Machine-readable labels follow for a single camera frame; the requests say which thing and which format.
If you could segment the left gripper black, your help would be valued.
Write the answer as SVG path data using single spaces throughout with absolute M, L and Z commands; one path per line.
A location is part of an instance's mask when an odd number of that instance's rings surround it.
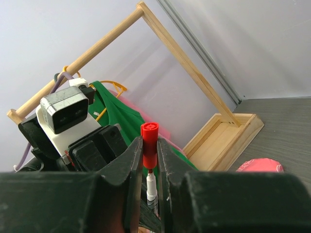
M 22 171 L 98 171 L 127 149 L 119 124 L 103 127 L 91 116 L 59 134 L 36 115 L 18 128 L 34 155 Z

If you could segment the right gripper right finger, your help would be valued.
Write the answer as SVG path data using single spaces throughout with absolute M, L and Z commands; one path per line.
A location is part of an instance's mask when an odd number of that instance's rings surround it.
M 311 197 L 294 175 L 195 170 L 157 142 L 164 233 L 308 233 Z

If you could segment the short white pen red tip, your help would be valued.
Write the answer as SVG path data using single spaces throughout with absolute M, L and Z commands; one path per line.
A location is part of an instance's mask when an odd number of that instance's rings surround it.
M 157 197 L 157 187 L 156 187 L 156 177 L 152 169 L 148 170 L 146 177 L 147 184 L 147 205 L 148 207 L 158 215 L 158 197 Z

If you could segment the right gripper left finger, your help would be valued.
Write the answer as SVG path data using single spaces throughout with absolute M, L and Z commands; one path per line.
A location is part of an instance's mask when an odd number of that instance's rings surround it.
M 97 172 L 0 175 L 3 233 L 135 233 L 142 183 L 142 145 Z

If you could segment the red pen cap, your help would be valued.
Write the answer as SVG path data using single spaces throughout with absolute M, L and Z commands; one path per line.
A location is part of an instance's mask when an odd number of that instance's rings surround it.
M 143 165 L 147 169 L 153 169 L 157 165 L 158 131 L 157 122 L 144 123 L 140 128 L 143 139 Z

